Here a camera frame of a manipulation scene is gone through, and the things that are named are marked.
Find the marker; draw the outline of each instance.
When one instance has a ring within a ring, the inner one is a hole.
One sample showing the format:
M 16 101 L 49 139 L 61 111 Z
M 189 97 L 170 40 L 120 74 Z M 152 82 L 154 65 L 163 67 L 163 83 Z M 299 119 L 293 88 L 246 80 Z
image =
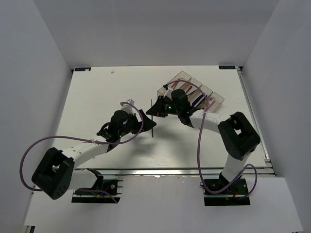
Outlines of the marker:
M 173 88 L 174 86 L 176 86 L 177 83 L 178 83 L 178 82 L 173 83 L 172 88 Z
M 186 91 L 186 93 L 188 93 L 191 89 L 192 89 L 192 86 L 190 86 L 190 87 L 188 88 L 188 90 Z
M 192 107 L 194 107 L 199 101 L 200 101 L 200 99 L 202 99 L 202 97 L 204 97 L 204 95 L 202 94 L 202 95 L 200 95 L 193 103 L 192 103 Z
M 212 97 L 209 101 L 208 101 L 208 107 L 207 108 L 209 108 L 211 105 L 212 105 L 212 103 L 214 103 L 214 97 Z

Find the purple cable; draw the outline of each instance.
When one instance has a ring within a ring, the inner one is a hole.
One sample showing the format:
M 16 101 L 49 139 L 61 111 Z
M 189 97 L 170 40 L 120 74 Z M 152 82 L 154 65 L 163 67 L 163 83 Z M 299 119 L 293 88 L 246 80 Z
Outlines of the purple cable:
M 131 107 L 133 107 L 139 114 L 139 117 L 141 119 L 141 127 L 138 131 L 137 134 L 135 134 L 133 137 L 131 137 L 130 139 L 128 140 L 125 140 L 124 142 L 100 142 L 100 141 L 92 141 L 92 140 L 88 140 L 88 139 L 83 139 L 83 138 L 78 138 L 78 137 L 69 137 L 69 136 L 48 136 L 48 137 L 43 137 L 37 141 L 35 141 L 34 143 L 32 143 L 28 148 L 27 150 L 25 151 L 25 153 L 23 154 L 22 158 L 21 158 L 21 161 L 20 161 L 20 165 L 19 165 L 19 177 L 20 177 L 20 180 L 21 182 L 23 183 L 23 185 L 32 190 L 32 191 L 42 191 L 41 189 L 38 189 L 38 188 L 33 188 L 33 187 L 30 187 L 26 182 L 25 182 L 25 179 L 24 179 L 24 176 L 23 176 L 23 165 L 24 165 L 24 161 L 25 161 L 25 158 L 26 158 L 26 155 L 29 153 L 29 151 L 35 146 L 37 145 L 38 143 L 42 142 L 42 141 L 45 141 L 45 140 L 48 140 L 48 139 L 52 139 L 52 138 L 64 138 L 64 139 L 71 139 L 71 140 L 76 140 L 76 141 L 81 141 L 81 142 L 89 142 L 89 143 L 96 143 L 96 144 L 106 144 L 106 145 L 119 145 L 119 144 L 124 144 L 124 143 L 127 143 L 129 141 L 132 141 L 134 138 L 136 138 L 138 136 L 138 134 L 141 133 L 142 131 L 142 128 L 144 126 L 144 120 L 142 118 L 142 115 L 140 113 L 140 111 L 138 110 L 137 107 L 135 107 L 134 105 L 132 105 L 131 103 L 128 103 L 128 102 L 121 102 L 120 103 L 121 105 L 123 104 L 128 104 L 130 105 Z
M 111 196 L 109 193 L 107 193 L 106 191 L 103 190 L 97 190 L 97 189 L 86 189 L 86 188 L 78 188 L 77 191 L 81 191 L 81 192 L 93 192 L 93 193 L 104 193 L 107 196 L 109 196 L 115 203 L 118 203 L 117 200 L 114 199 L 113 196 Z
M 199 175 L 200 175 L 200 179 L 201 179 L 201 182 L 205 188 L 206 191 L 208 191 L 209 193 L 211 194 L 219 194 L 223 191 L 225 191 L 227 188 L 229 188 L 242 174 L 243 174 L 243 171 L 248 167 L 248 166 L 251 166 L 254 171 L 255 171 L 255 184 L 252 188 L 252 190 L 247 194 L 245 195 L 244 197 L 241 197 L 242 198 L 246 198 L 248 197 L 255 189 L 255 186 L 257 184 L 257 171 L 256 171 L 256 168 L 252 165 L 252 164 L 247 164 L 246 166 L 244 166 L 243 170 L 229 183 L 227 184 L 225 187 L 223 187 L 222 189 L 218 190 L 218 191 L 212 191 L 208 188 L 208 186 L 206 185 L 206 183 L 204 182 L 204 178 L 203 178 L 203 175 L 202 175 L 202 171 L 201 171 L 201 164 L 200 164 L 200 147 L 201 147 L 201 138 L 202 138 L 202 132 L 203 132 L 203 126 L 204 126 L 204 121 L 205 121 L 205 116 L 206 116 L 206 111 L 208 109 L 208 98 L 207 96 L 205 95 L 205 93 L 201 90 L 201 88 L 199 88 L 198 86 L 196 86 L 195 84 L 189 82 L 189 81 L 185 81 L 185 80 L 176 80 L 176 81 L 171 81 L 169 83 L 167 83 L 167 85 L 170 85 L 172 83 L 178 83 L 178 82 L 184 82 L 184 83 L 189 83 L 191 85 L 193 85 L 194 87 L 196 87 L 202 94 L 203 96 L 205 97 L 205 100 L 207 101 L 207 106 L 204 110 L 204 113 L 203 113 L 203 117 L 202 117 L 202 124 L 201 124 L 201 127 L 200 127 L 200 131 L 199 131 L 199 139 L 198 139 L 198 148 L 197 148 L 197 163 L 198 163 L 198 170 L 199 170 Z
M 254 182 L 254 185 L 253 185 L 251 191 L 249 191 L 248 194 L 246 194 L 245 196 L 240 197 L 240 198 L 238 198 L 238 199 L 243 199 L 243 198 L 246 198 L 246 197 L 248 197 L 249 195 L 251 195 L 251 193 L 254 191 L 254 189 L 255 189 L 255 187 L 256 187 L 256 185 L 257 185 L 257 170 L 256 170 L 256 168 L 254 167 L 254 165 L 252 165 L 252 164 L 246 164 L 246 165 L 244 166 L 243 170 L 245 170 L 248 166 L 251 166 L 252 169 L 253 169 L 254 172 L 255 172 L 255 182 Z

